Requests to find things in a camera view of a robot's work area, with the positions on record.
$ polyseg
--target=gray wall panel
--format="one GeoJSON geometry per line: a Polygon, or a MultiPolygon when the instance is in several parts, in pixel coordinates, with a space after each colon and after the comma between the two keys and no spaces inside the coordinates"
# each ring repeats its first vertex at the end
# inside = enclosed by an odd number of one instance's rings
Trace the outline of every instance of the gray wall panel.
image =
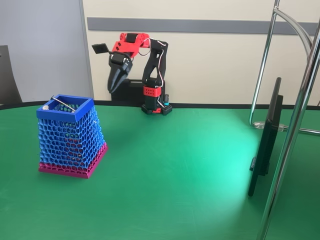
{"type": "Polygon", "coordinates": [[[93,97],[79,0],[4,0],[0,45],[8,45],[23,102],[93,97]]]}
{"type": "MultiPolygon", "coordinates": [[[[95,31],[136,31],[136,32],[176,32],[176,33],[221,33],[221,34],[267,34],[269,21],[240,20],[192,20],[192,19],[146,19],[88,17],[88,30],[95,31]]],[[[318,23],[301,22],[308,34],[314,35],[318,23]]],[[[295,35],[292,27],[278,21],[274,34],[295,35]]]]}

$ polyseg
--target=metal tube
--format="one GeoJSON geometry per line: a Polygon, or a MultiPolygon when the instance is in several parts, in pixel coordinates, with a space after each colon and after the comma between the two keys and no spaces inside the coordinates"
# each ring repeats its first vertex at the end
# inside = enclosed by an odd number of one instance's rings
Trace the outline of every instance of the metal tube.
{"type": "Polygon", "coordinates": [[[308,57],[310,54],[310,48],[312,46],[311,37],[307,34],[304,28],[301,27],[300,24],[292,17],[290,17],[288,14],[284,13],[283,11],[280,11],[278,8],[275,8],[273,12],[279,15],[281,18],[283,18],[295,30],[295,32],[298,34],[303,43],[306,55],[308,57]]]}
{"type": "MultiPolygon", "coordinates": [[[[283,129],[285,131],[288,131],[288,126],[284,125],[283,129]]],[[[305,133],[305,134],[315,134],[315,135],[320,135],[320,131],[314,130],[314,129],[308,129],[308,128],[300,128],[299,129],[300,133],[305,133]]]]}
{"type": "MultiPolygon", "coordinates": [[[[280,2],[280,0],[275,0],[274,6],[273,6],[274,9],[278,8],[279,2],[280,2]]],[[[254,127],[254,123],[253,123],[254,111],[256,108],[256,104],[257,104],[257,99],[258,99],[258,94],[259,94],[259,90],[260,90],[262,77],[264,75],[264,70],[265,70],[265,66],[266,66],[266,62],[267,62],[272,33],[274,32],[276,18],[277,18],[277,14],[275,12],[272,12],[272,17],[271,17],[271,21],[270,21],[270,25],[269,25],[269,31],[268,31],[268,35],[266,37],[266,42],[265,42],[264,52],[263,52],[263,56],[262,56],[260,71],[259,71],[258,80],[256,82],[256,86],[255,86],[255,90],[254,90],[254,96],[253,96],[251,110],[250,110],[250,116],[249,116],[249,124],[253,127],[254,127]]]]}
{"type": "Polygon", "coordinates": [[[308,100],[316,80],[317,71],[320,64],[320,22],[314,36],[310,55],[308,57],[307,65],[305,68],[303,81],[299,90],[298,97],[293,109],[291,121],[288,127],[284,144],[282,146],[279,162],[277,164],[272,185],[270,188],[269,196],[264,209],[260,230],[257,235],[257,240],[266,239],[271,217],[274,213],[274,206],[278,199],[279,190],[283,183],[284,175],[288,166],[288,161],[293,152],[296,139],[298,136],[299,128],[303,116],[305,114],[308,100]]]}

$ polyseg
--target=white wire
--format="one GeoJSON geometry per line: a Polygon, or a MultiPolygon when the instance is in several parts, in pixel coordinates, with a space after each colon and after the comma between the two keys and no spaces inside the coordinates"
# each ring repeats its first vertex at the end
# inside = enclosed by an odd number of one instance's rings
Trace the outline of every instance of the white wire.
{"type": "Polygon", "coordinates": [[[160,99],[160,96],[158,96],[158,104],[160,104],[161,107],[165,108],[165,106],[163,106],[163,104],[159,101],[159,99],[160,99]]]}
{"type": "Polygon", "coordinates": [[[162,55],[164,54],[164,50],[162,49],[162,53],[160,55],[160,58],[159,58],[159,64],[158,64],[158,69],[159,69],[159,75],[160,75],[160,78],[161,78],[161,86],[155,86],[156,88],[162,88],[163,85],[164,85],[164,79],[162,78],[162,75],[161,75],[161,72],[160,72],[160,63],[161,63],[161,58],[162,58],[162,55]]]}
{"type": "Polygon", "coordinates": [[[150,40],[150,38],[146,38],[143,42],[145,42],[145,41],[147,41],[147,40],[149,40],[149,48],[150,48],[150,50],[148,51],[147,54],[141,54],[141,53],[138,51],[138,53],[139,53],[142,57],[146,57],[146,56],[148,56],[148,55],[151,53],[151,40],[150,40]]]}

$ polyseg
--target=green tabletop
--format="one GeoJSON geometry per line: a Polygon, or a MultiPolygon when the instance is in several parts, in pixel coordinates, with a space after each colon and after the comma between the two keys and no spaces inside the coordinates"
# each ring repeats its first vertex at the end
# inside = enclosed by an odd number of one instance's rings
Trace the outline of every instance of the green tabletop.
{"type": "MultiPolygon", "coordinates": [[[[247,197],[249,109],[96,106],[109,146],[90,179],[38,172],[37,106],[0,110],[0,239],[255,240],[286,133],[247,197]]],[[[256,110],[263,121],[267,110],[256,110]]],[[[282,111],[288,124],[292,110],[282,111]]],[[[302,126],[320,129],[320,111],[302,126]]],[[[320,239],[320,137],[300,134],[267,235],[320,239]]]]}

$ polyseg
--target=red robotic arm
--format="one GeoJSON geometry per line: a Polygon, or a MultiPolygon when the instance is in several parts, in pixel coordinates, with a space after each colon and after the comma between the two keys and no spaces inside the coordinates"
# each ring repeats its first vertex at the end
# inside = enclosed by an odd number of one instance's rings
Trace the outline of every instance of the red robotic arm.
{"type": "Polygon", "coordinates": [[[161,113],[166,115],[172,111],[169,105],[169,95],[165,94],[166,55],[168,43],[154,40],[146,33],[121,33],[120,40],[116,41],[112,51],[107,45],[92,45],[96,54],[109,53],[110,74],[107,88],[112,94],[128,76],[133,63],[132,59],[139,53],[140,48],[150,48],[149,59],[142,75],[143,94],[145,104],[141,109],[147,113],[161,113]],[[156,68],[157,77],[151,77],[156,68]]]}

